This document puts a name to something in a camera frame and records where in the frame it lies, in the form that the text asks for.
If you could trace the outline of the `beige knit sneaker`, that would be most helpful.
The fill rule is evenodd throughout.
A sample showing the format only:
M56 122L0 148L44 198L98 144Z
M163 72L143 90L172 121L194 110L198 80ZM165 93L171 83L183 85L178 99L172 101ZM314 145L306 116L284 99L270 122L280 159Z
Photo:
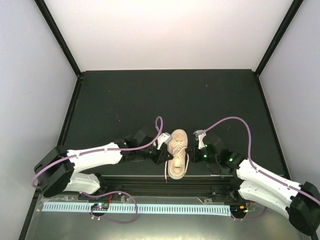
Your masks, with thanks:
M188 148L188 135L183 129L176 129L171 134L171 141L168 144L168 152L173 159L168 161L168 175L173 180L182 179L188 169L189 155L186 153Z

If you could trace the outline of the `white shoelace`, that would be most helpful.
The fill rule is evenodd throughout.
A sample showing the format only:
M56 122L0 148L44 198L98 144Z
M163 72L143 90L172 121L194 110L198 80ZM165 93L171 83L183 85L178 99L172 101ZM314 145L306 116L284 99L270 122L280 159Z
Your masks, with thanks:
M184 141L171 141L168 145L168 150L173 156L172 160L165 162L164 165L164 179L168 182L168 177L173 180L182 179L188 169L189 161L187 161L187 143Z

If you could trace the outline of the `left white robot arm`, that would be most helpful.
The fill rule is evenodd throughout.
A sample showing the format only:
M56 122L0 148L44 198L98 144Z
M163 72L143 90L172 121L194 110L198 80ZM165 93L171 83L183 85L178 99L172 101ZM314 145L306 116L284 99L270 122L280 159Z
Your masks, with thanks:
M151 160L157 165L165 163L173 159L168 152L172 139L171 134L161 129L152 136L143 128L135 135L100 147L68 150L58 145L34 167L31 184L47 198L62 192L81 192L101 200L107 195L108 188L101 174L86 173L86 170L143 160Z

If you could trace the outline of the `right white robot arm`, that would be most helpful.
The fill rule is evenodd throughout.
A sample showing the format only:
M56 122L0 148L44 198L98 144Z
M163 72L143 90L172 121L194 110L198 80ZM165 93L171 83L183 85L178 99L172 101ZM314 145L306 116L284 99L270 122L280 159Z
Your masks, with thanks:
M284 216L302 234L315 238L320 226L320 192L314 184L285 179L245 159L228 150L214 133L199 130L194 137L197 145L187 148L191 161L206 162L215 175L232 176L227 189L230 200L263 205Z

